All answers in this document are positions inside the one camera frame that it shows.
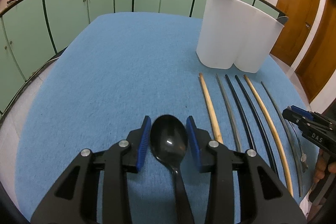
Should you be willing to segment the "person's right hand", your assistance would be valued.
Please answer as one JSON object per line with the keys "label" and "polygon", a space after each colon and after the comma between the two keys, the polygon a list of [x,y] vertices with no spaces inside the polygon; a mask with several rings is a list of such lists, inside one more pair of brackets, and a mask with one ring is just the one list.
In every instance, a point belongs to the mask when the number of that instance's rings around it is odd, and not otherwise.
{"label": "person's right hand", "polygon": [[317,157],[317,162],[315,164],[314,176],[313,176],[313,182],[315,184],[325,177],[326,170],[328,170],[330,173],[336,173],[336,162],[328,164],[327,160],[323,158],[324,154],[325,154],[324,150],[319,149],[319,154]]}

